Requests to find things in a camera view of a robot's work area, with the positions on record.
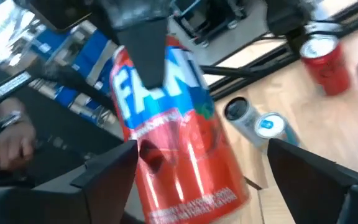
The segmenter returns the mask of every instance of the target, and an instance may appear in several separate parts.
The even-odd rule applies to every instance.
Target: wooden table
[[[330,14],[355,3],[355,0],[325,0]],[[240,67],[267,53],[282,42],[266,40],[227,59],[219,66]],[[298,133],[306,150],[358,171],[358,31],[342,40],[352,88],[335,96],[321,96],[301,62],[295,62],[274,74],[216,102],[222,116],[226,103],[244,96],[261,112],[277,111]],[[207,82],[216,77],[206,76]],[[223,117],[229,140],[246,177],[263,190],[250,189],[252,200],[241,218],[233,223],[294,223],[271,173],[267,156],[254,148]]]

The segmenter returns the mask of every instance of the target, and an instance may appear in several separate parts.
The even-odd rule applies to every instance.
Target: white can
[[[259,118],[258,111],[244,97],[232,99],[224,108],[226,119],[255,147],[264,145],[266,139],[255,133],[255,122]]]
[[[255,122],[255,132],[263,139],[281,139],[294,146],[299,146],[298,135],[293,128],[279,113],[263,114]]]

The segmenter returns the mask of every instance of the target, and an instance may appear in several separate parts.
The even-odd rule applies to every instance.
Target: fanta logo
[[[208,86],[202,77],[203,72],[193,57],[190,52],[169,48],[165,61],[166,76],[163,88],[153,90],[147,90],[143,86],[139,74],[133,67],[127,63],[117,62],[121,66],[119,66],[118,72],[112,74],[112,88],[121,109],[122,118],[128,120],[133,116],[140,115],[146,109],[154,111],[155,113],[141,116],[145,121],[156,114],[172,109],[175,104],[169,99],[180,97],[183,93],[186,93],[186,96],[182,100],[192,103],[192,99],[189,98],[189,89],[198,89],[198,91],[194,91],[207,93]],[[205,97],[205,94],[199,95],[200,98]],[[145,103],[149,103],[148,106],[154,105],[159,108],[146,108]]]

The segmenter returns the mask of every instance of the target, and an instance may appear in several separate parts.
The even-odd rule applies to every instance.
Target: red coca-cola can
[[[350,87],[350,75],[336,37],[312,37],[303,44],[300,55],[309,74],[326,95],[337,95]]]

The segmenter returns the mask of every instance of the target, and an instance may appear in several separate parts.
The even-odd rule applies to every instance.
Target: finger
[[[9,161],[16,161],[21,159],[20,155],[21,149],[21,139],[20,138],[10,138],[8,144],[8,159]]]
[[[9,169],[9,140],[0,142],[0,169]]]
[[[24,160],[29,161],[32,159],[34,147],[27,138],[22,139],[22,151]]]

